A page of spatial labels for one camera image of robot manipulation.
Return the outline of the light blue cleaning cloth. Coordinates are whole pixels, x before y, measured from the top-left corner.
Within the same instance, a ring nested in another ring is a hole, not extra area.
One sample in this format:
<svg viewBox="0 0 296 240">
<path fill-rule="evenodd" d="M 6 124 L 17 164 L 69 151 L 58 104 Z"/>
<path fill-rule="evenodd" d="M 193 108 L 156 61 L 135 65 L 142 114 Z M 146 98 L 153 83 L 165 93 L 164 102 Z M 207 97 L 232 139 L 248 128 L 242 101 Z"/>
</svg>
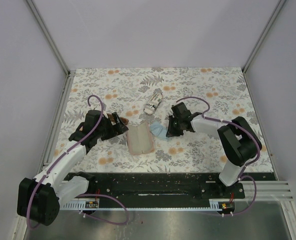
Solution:
<svg viewBox="0 0 296 240">
<path fill-rule="evenodd" d="M 167 137 L 167 131 L 168 129 L 161 125 L 159 122 L 154 122 L 149 126 L 149 131 L 153 136 L 156 138 L 163 140 L 163 141 L 169 141 L 170 138 Z"/>
</svg>

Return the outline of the flag print glasses case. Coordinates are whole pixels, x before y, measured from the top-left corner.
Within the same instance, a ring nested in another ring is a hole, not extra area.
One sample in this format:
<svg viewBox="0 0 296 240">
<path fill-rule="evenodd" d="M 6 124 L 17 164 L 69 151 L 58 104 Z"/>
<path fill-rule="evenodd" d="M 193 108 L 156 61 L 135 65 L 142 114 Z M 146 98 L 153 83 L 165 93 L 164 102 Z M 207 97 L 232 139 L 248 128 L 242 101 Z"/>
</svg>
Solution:
<svg viewBox="0 0 296 240">
<path fill-rule="evenodd" d="M 143 107 L 143 112 L 147 115 L 152 115 L 156 112 L 160 103 L 163 101 L 164 95 L 161 89 L 156 89 L 147 103 Z"/>
</svg>

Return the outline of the pink glasses case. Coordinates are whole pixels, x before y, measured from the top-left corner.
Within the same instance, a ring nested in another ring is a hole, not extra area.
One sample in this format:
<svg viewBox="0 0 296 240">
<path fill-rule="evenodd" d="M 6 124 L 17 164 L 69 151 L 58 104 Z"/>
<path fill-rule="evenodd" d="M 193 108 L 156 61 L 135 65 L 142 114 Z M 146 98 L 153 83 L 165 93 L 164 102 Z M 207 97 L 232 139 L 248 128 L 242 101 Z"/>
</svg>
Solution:
<svg viewBox="0 0 296 240">
<path fill-rule="evenodd" d="M 128 125 L 127 127 L 127 146 L 131 155 L 138 156 L 154 151 L 153 136 L 147 122 L 143 122 L 138 126 Z"/>
</svg>

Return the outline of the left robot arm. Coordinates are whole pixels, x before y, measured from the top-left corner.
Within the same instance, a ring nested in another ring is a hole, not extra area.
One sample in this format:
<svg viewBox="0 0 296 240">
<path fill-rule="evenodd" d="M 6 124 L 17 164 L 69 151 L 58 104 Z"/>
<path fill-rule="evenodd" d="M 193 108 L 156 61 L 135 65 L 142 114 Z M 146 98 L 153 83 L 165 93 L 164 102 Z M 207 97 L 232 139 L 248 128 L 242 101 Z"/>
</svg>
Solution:
<svg viewBox="0 0 296 240">
<path fill-rule="evenodd" d="M 68 143 L 59 157 L 33 178 L 25 177 L 19 184 L 16 212 L 28 222 L 34 221 L 49 226 L 59 211 L 75 198 L 86 201 L 82 210 L 92 214 L 104 197 L 91 173 L 78 172 L 67 181 L 64 178 L 98 143 L 122 135 L 128 131 L 128 119 L 116 112 L 102 113 L 89 110 L 85 119 L 68 138 Z"/>
</svg>

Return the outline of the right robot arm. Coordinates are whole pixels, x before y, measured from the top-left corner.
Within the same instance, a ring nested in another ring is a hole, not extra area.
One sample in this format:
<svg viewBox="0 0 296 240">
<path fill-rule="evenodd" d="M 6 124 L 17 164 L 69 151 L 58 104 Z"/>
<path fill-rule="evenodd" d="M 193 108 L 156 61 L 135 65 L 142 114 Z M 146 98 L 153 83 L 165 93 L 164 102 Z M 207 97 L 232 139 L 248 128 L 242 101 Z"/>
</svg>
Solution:
<svg viewBox="0 0 296 240">
<path fill-rule="evenodd" d="M 234 191 L 233 184 L 241 179 L 246 167 L 257 161 L 262 143 L 245 118 L 231 121 L 204 116 L 200 113 L 185 117 L 170 115 L 166 136 L 180 137 L 184 132 L 204 133 L 219 138 L 227 162 L 219 174 L 216 194 L 227 198 Z"/>
</svg>

